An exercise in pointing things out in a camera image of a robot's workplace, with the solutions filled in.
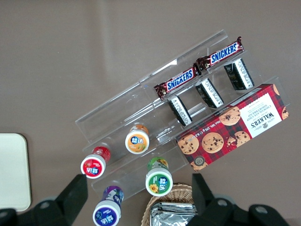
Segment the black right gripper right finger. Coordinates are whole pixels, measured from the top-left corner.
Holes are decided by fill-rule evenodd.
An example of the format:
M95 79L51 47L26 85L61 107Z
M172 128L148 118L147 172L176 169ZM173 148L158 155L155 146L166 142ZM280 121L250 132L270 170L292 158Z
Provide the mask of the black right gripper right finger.
M201 174L192 175L192 198L197 215L192 226L229 226L234 206L225 198L216 198Z

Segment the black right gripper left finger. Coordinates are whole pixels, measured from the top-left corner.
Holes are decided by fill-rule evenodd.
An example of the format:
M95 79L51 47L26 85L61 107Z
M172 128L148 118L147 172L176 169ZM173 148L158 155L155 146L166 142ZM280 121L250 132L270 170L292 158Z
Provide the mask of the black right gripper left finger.
M71 226L87 198L87 178L78 174L54 200L45 200L33 208L33 225Z

